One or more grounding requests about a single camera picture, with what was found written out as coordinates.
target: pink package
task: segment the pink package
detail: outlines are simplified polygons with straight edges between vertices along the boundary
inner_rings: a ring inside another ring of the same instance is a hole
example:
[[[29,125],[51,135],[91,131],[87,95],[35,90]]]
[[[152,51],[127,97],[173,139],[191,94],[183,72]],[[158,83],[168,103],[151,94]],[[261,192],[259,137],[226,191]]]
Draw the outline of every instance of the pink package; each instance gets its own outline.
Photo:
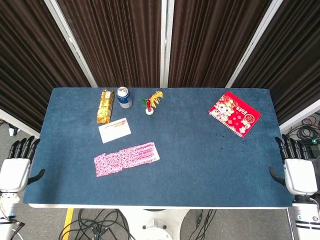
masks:
[[[136,167],[159,160],[154,142],[129,147],[118,152],[103,153],[94,158],[97,177],[106,176],[122,171],[122,169]]]

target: table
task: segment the table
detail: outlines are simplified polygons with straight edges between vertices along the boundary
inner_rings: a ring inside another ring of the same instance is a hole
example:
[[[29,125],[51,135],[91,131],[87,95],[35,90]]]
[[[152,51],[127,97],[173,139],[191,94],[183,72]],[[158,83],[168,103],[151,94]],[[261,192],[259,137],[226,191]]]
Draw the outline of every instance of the table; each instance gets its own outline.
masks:
[[[293,197],[273,181],[283,173],[279,125],[270,92],[255,88],[129,88],[133,105],[114,100],[111,121],[126,118],[131,134],[102,143],[97,110],[104,88],[55,88],[26,188],[32,207],[286,208]],[[138,100],[163,91],[151,116]],[[208,114],[226,92],[261,113],[245,138]],[[94,157],[154,142],[160,160],[96,177]]]

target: blue can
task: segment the blue can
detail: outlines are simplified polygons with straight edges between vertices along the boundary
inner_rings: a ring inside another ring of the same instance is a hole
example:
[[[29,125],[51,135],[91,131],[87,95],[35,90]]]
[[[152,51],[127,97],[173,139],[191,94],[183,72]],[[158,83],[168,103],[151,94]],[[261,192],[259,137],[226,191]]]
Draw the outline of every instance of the blue can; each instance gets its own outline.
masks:
[[[130,92],[125,86],[121,86],[118,88],[118,90],[116,91],[116,97],[118,98],[120,106],[123,109],[128,109],[132,106]]]

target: gold package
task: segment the gold package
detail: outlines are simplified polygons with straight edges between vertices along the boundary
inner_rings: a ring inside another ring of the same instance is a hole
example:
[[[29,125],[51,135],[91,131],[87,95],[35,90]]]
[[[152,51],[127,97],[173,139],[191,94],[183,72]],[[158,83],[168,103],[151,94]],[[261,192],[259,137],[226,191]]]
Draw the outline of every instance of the gold package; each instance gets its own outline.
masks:
[[[96,115],[97,124],[108,124],[111,119],[112,106],[114,104],[115,92],[105,89],[101,93],[100,105]]]

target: red notebook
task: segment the red notebook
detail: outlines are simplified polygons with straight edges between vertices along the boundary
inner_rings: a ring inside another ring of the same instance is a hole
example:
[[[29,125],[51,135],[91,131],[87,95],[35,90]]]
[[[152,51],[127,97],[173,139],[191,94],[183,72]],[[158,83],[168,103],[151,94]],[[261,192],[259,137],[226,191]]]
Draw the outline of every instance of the red notebook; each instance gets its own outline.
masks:
[[[260,112],[229,91],[213,105],[209,114],[242,138],[261,116]]]

